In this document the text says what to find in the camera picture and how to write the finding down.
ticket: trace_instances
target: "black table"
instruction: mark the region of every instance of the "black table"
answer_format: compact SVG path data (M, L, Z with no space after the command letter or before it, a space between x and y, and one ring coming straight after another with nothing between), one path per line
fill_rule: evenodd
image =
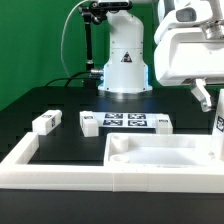
M215 112L201 112L189 90L155 89L151 97L116 101L95 89L34 88L0 112L0 160L49 109L60 109L62 123L48 136L31 164L103 165L106 135L133 129L101 128L85 138L80 111L167 113L174 133L211 134ZM153 132L142 129L135 131ZM0 190L0 223L222 223L224 195L186 193Z

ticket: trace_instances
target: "green wall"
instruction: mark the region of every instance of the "green wall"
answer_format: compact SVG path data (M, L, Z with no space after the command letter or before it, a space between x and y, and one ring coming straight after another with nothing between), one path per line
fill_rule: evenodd
M33 87L66 77L61 59L65 20L79 0L7 0L0 6L0 110ZM145 25L144 60L153 65L154 21L151 5L131 12ZM108 24L94 26L93 56L102 67L108 59ZM64 55L70 74L85 70L82 17L76 12L68 25Z

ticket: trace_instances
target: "white foam block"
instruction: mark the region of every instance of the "white foam block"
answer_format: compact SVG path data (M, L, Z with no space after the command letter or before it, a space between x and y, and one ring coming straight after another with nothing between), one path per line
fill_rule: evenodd
M61 123L62 112L60 110L48 110L32 122L33 132L39 135L47 135Z
M156 134L172 134L173 126L166 114L156 114Z
M80 112L80 126L85 137L99 136L99 125L92 111Z

